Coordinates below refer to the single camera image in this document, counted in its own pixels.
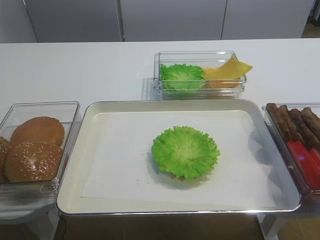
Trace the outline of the clear box lettuce and cheese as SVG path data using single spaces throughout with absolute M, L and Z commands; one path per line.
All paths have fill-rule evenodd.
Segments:
M 164 89 L 161 81 L 161 64 L 195 65 L 203 68 L 218 68 L 226 63 L 233 51 L 160 51 L 154 56 L 153 91 L 161 100 L 189 99 L 238 99 L 245 91 L 246 74 L 233 80 L 205 80 L 201 89 Z

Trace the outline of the brown patty rightmost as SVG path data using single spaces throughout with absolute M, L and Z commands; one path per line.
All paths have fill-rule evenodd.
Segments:
M 309 144 L 318 144 L 320 141 L 320 118 L 312 112 L 310 107 L 305 107 L 301 111 L 303 136 Z

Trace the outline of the clear box patties and tomatoes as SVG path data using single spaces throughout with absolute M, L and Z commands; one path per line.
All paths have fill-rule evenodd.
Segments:
M 281 105 L 286 105 L 288 111 L 292 109 L 298 109 L 300 112 L 304 108 L 310 107 L 312 112 L 316 114 L 320 118 L 320 104 L 319 103 L 274 103 L 279 108 Z M 285 161 L 285 164 L 287 165 L 287 168 L 289 169 L 289 172 L 291 173 L 293 179 L 295 180 L 301 195 L 304 199 L 306 199 L 308 202 L 316 202 L 317 204 L 320 203 L 320 189 L 312 189 L 307 184 L 307 181 L 305 177 L 303 176 L 303 173 L 301 169 L 299 168 L 296 160 L 294 159 L 290 149 L 287 146 L 287 142 L 283 139 L 278 126 L 274 122 L 272 116 L 270 115 L 267 105 L 262 107 L 263 111 L 265 112 L 265 119 L 267 122 L 267 126 L 269 128 L 269 131 L 272 134 L 272 137 L 274 141 L 276 142 L 277 146 L 279 147 L 279 150 L 283 156 L 283 159 Z M 305 146 L 308 151 L 310 151 L 310 146 Z

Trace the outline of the brown patty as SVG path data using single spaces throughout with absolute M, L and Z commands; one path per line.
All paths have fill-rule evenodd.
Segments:
M 268 103 L 266 108 L 269 111 L 269 114 L 272 116 L 273 121 L 276 123 L 285 142 L 292 141 L 293 138 L 291 136 L 287 121 L 282 115 L 281 110 L 276 106 L 275 103 Z
M 314 148 L 318 150 L 320 147 L 320 140 L 305 124 L 302 118 L 302 113 L 298 109 L 294 108 L 289 111 L 289 115 L 296 125 L 297 129 L 299 130 L 304 141 L 309 145 L 311 149 Z
M 309 144 L 318 144 L 320 141 L 320 118 L 312 112 L 310 107 L 305 107 L 301 111 L 303 136 Z
M 305 142 L 302 135 L 300 134 L 300 131 L 297 129 L 297 126 L 295 125 L 295 123 L 291 119 L 287 106 L 281 105 L 278 109 L 281 113 L 283 121 L 285 122 L 285 124 L 288 128 L 288 131 L 291 136 L 291 140 L 294 142 L 301 142 L 305 147 L 307 147 L 308 144 Z

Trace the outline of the plain brown bun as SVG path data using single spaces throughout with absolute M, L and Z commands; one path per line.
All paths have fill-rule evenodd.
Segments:
M 58 119 L 40 116 L 29 119 L 19 125 L 10 137 L 12 146 L 24 142 L 46 142 L 61 146 L 65 129 Z

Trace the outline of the yellow cheese slice top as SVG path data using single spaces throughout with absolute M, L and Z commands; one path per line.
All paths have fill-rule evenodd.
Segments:
M 205 80 L 236 80 L 253 69 L 252 65 L 241 62 L 233 54 L 223 65 L 217 68 L 205 67 L 202 77 Z

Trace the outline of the green lettuce in box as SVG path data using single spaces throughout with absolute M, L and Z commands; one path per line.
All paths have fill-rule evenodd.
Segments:
M 172 64 L 160 66 L 160 80 L 162 87 L 169 90 L 196 90 L 202 89 L 206 81 L 205 71 L 197 65 Z

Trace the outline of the green lettuce leaf on tray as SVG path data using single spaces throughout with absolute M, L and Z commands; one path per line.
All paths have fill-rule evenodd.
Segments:
M 215 140 L 190 126 L 174 126 L 158 135 L 151 147 L 158 168 L 186 180 L 203 177 L 218 163 Z

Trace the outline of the white parchment paper sheet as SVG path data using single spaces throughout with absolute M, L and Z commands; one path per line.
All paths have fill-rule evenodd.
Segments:
M 213 171 L 180 180 L 158 169 L 154 139 L 174 126 L 193 127 L 215 140 L 220 156 Z M 188 209 L 273 209 L 257 137 L 252 118 L 242 110 L 111 113 L 81 195 Z

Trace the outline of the red tomato slice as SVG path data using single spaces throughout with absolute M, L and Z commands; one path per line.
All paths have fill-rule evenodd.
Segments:
M 297 162 L 311 189 L 320 189 L 320 168 L 311 157 L 309 150 L 299 141 L 288 141 L 287 146 Z
M 320 153 L 315 149 L 312 148 L 309 151 L 310 156 L 312 157 L 312 159 L 314 160 L 314 162 L 316 163 L 317 167 L 320 167 Z

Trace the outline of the sesame bun left edge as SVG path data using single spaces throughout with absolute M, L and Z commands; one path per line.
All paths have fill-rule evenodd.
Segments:
M 0 183 L 4 184 L 8 181 L 5 176 L 5 162 L 11 150 L 11 143 L 4 137 L 0 137 Z

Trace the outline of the brown patty leftmost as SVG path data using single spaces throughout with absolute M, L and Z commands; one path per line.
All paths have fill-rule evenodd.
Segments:
M 273 121 L 276 123 L 285 142 L 292 141 L 293 138 L 291 136 L 287 121 L 282 115 L 281 110 L 276 106 L 275 103 L 268 103 L 266 108 L 269 111 L 269 114 L 272 116 Z

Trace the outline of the silver metal baking tray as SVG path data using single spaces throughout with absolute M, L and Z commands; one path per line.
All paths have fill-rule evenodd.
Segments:
M 276 206 L 268 209 L 216 209 L 166 206 L 163 202 L 83 197 L 102 130 L 112 113 L 244 111 L 250 115 L 263 152 L 258 159 L 268 173 Z M 207 213 L 281 213 L 300 207 L 301 194 L 295 185 L 258 106 L 244 99 L 100 101 L 85 110 L 78 137 L 59 188 L 56 205 L 69 215 L 162 215 Z

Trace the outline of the sesame bun front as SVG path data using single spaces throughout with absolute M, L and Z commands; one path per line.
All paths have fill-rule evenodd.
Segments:
M 63 149 L 53 143 L 26 141 L 13 147 L 4 174 L 11 183 L 51 181 L 55 178 Z

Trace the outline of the clear box with buns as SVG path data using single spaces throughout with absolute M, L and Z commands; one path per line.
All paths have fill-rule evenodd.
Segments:
M 24 122 L 36 117 L 50 117 L 59 120 L 64 127 L 65 134 L 60 146 L 63 154 L 54 179 L 14 183 L 6 177 L 7 182 L 0 184 L 2 202 L 56 197 L 81 125 L 82 118 L 79 110 L 80 104 L 77 101 L 16 103 L 9 108 L 0 122 L 0 137 L 7 139 L 10 144 L 14 130 Z

